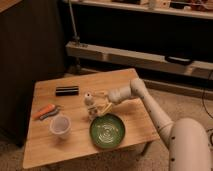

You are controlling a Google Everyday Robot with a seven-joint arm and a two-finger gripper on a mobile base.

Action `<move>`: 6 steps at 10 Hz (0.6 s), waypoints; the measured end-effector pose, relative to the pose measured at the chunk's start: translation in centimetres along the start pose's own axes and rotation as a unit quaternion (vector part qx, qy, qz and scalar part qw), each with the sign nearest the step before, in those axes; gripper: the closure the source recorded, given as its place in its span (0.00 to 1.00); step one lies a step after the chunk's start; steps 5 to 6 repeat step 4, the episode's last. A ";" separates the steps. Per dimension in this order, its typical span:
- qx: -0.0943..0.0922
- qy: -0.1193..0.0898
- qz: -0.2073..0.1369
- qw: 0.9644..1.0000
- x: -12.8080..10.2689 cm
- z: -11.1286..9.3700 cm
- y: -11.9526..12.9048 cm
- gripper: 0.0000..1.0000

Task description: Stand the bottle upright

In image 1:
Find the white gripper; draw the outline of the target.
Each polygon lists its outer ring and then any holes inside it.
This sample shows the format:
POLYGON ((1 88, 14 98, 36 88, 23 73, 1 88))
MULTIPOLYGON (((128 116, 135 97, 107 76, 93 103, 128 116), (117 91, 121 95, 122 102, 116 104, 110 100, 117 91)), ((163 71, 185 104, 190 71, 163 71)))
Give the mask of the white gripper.
POLYGON ((111 102, 98 112, 98 116, 100 117, 106 115, 109 111, 111 111, 113 104, 120 104, 124 100, 130 99, 132 96, 132 92, 129 87, 121 87, 109 90, 108 95, 103 93, 93 93, 92 96, 97 98, 107 98, 108 96, 108 100, 111 102))

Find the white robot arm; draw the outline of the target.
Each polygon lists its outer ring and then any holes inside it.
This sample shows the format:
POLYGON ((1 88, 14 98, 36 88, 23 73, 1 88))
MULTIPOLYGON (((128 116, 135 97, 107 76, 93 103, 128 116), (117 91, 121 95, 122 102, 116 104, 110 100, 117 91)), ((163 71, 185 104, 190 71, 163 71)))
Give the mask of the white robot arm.
POLYGON ((211 150, 204 127, 192 118, 173 122, 150 95, 144 81, 134 78, 128 86, 111 89, 106 95, 107 106, 98 115, 127 99, 139 98, 145 106, 161 140, 169 150, 169 171, 211 171, 211 150))

